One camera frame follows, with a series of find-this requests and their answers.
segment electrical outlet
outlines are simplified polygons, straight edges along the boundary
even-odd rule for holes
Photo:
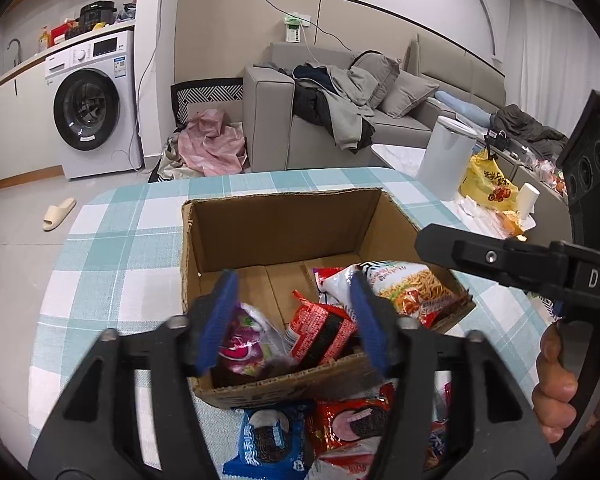
[[[300,21],[302,21],[303,27],[311,27],[311,16],[307,16],[306,14],[296,14]]]

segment white cylindrical container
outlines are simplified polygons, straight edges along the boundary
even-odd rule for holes
[[[531,210],[534,208],[539,196],[540,192],[531,184],[526,183],[522,186],[516,202],[516,207],[518,208],[518,213],[520,213],[521,220],[525,220],[526,217],[529,216],[529,213],[531,213]]]
[[[416,178],[443,202],[453,200],[477,139],[474,129],[438,117]]]

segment control panel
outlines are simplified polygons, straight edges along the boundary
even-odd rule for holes
[[[82,41],[55,52],[45,59],[45,76],[53,77],[70,68],[109,57],[128,54],[133,49],[133,32],[121,30]]]

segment sofa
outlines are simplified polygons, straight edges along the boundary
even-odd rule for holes
[[[314,57],[321,63],[348,69],[357,54],[316,46],[311,47],[310,53],[305,44],[272,43],[268,57],[286,70],[293,70]],[[484,103],[497,108],[504,106],[504,77],[442,38],[417,35],[407,46],[401,67],[435,80],[440,88],[480,106]],[[346,168],[374,163],[370,146],[357,153],[341,150],[324,127],[294,116],[295,88],[292,78],[276,70],[245,68],[242,121],[251,171]],[[376,110],[372,142],[426,148],[439,115],[456,117],[451,108],[432,98],[397,119]]]

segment faucet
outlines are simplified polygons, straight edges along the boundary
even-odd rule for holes
[[[7,46],[7,50],[9,49],[9,47],[11,46],[11,43],[16,42],[18,44],[18,64],[22,63],[22,45],[20,44],[20,40],[18,38],[13,38],[10,42],[9,45]],[[16,66],[16,60],[13,60],[13,65]]]

